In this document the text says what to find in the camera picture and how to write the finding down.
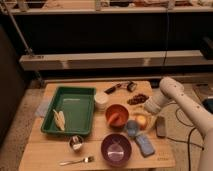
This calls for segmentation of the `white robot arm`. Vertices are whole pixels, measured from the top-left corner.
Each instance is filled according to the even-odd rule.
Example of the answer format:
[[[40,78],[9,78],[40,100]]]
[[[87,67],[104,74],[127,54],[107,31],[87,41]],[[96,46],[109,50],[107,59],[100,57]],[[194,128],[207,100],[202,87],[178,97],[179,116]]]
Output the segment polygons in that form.
[[[159,89],[145,102],[144,109],[158,114],[166,103],[175,101],[204,139],[198,171],[213,171],[213,115],[184,93],[184,86],[171,77],[164,77]]]

